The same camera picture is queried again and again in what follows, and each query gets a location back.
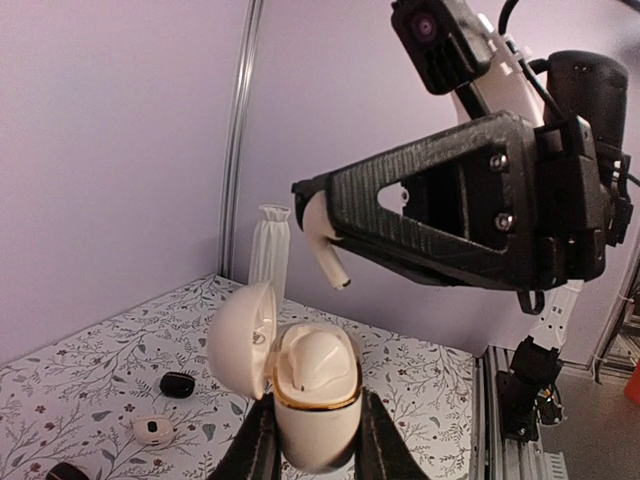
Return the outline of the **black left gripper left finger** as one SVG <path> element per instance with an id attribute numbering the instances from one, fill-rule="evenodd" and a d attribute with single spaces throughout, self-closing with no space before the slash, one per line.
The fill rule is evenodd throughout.
<path id="1" fill-rule="evenodd" d="M 210 480 L 276 480 L 280 446 L 273 399 L 254 402 Z"/>

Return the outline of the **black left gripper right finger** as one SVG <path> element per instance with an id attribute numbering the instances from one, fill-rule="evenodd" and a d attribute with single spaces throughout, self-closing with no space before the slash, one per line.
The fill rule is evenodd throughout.
<path id="1" fill-rule="evenodd" d="M 362 391 L 362 412 L 355 447 L 355 479 L 424 479 L 379 395 Z"/>

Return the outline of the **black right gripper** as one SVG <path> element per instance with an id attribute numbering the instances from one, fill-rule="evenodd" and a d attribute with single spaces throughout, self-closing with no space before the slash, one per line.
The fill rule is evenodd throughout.
<path id="1" fill-rule="evenodd" d="M 334 250 L 416 283 L 540 290 L 599 277 L 634 209 L 622 148 L 629 74 L 579 50 L 544 65 L 552 101 L 536 139 L 501 111 L 300 180 L 299 226 L 324 190 Z"/>

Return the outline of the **white round earbud case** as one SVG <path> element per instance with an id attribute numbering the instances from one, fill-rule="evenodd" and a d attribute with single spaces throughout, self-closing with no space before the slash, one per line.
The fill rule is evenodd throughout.
<path id="1" fill-rule="evenodd" d="M 212 375 L 255 401 L 271 392 L 277 433 L 296 469 L 324 474 L 351 457 L 362 411 L 359 351 L 327 323 L 277 326 L 268 282 L 239 288 L 217 310 L 207 331 Z"/>

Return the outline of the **white stem earbud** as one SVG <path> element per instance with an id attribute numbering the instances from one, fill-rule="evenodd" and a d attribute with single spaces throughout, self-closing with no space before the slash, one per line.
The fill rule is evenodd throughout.
<path id="1" fill-rule="evenodd" d="M 324 190 L 314 194 L 307 203 L 303 213 L 302 228 L 312 253 L 330 285 L 335 290 L 346 288 L 351 279 L 332 244 L 334 240 L 340 240 L 340 237 L 330 223 Z"/>

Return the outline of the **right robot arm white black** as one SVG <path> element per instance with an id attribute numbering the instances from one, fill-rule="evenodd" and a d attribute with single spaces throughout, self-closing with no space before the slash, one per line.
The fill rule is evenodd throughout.
<path id="1" fill-rule="evenodd" d="M 626 69 L 576 50 L 530 67 L 547 76 L 541 125 L 493 113 L 292 187 L 336 287 L 349 281 L 344 249 L 417 283 L 517 294 L 539 323 L 496 385 L 502 435 L 521 441 L 536 438 L 536 398 L 561 370 L 578 284 L 602 274 L 633 212 Z"/>

